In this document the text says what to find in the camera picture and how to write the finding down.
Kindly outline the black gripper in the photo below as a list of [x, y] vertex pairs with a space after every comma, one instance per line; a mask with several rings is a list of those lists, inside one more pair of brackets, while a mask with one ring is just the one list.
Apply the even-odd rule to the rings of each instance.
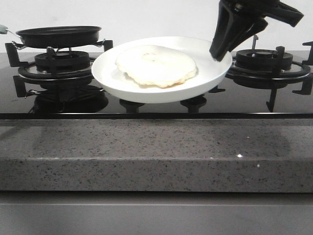
[[[256, 20], [239, 20], [238, 16]], [[246, 39], [263, 31], [270, 17], [295, 27], [304, 17], [299, 10], [280, 0], [222, 0], [210, 53], [221, 61]]]

